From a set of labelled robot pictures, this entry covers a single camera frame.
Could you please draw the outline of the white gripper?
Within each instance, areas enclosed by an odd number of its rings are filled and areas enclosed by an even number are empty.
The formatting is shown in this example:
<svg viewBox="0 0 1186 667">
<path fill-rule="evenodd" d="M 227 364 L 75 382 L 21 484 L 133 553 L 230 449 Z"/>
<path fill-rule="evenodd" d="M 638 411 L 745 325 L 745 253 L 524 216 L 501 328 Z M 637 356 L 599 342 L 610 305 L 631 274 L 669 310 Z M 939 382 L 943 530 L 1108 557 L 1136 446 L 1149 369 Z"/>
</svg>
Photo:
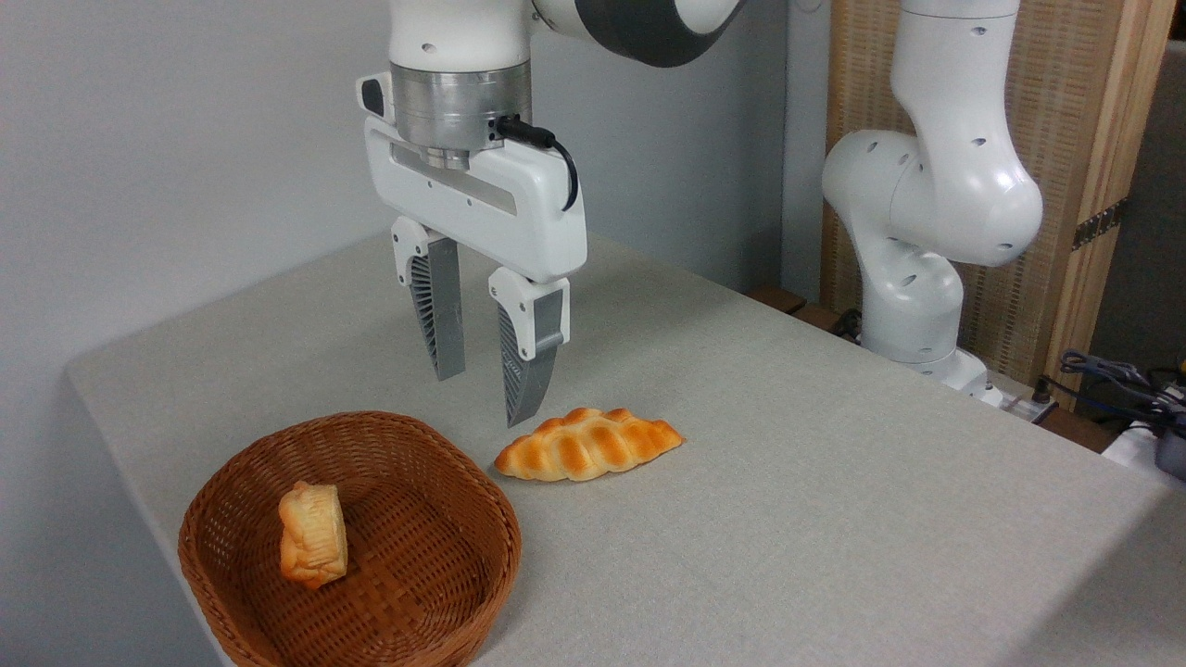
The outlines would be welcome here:
<svg viewBox="0 0 1186 667">
<path fill-rule="evenodd" d="M 487 292 L 498 304 L 500 377 L 506 425 L 514 427 L 537 414 L 557 349 L 570 338 L 565 277 L 587 260 L 582 199 L 562 210 L 569 197 L 566 160 L 517 141 L 477 153 L 468 170 L 431 166 L 398 138 L 390 93 L 389 74 L 357 81 L 369 114 L 374 189 L 404 215 L 391 227 L 398 282 L 410 290 L 436 380 L 444 381 L 465 371 L 457 242 L 508 267 L 495 269 Z"/>
</svg>

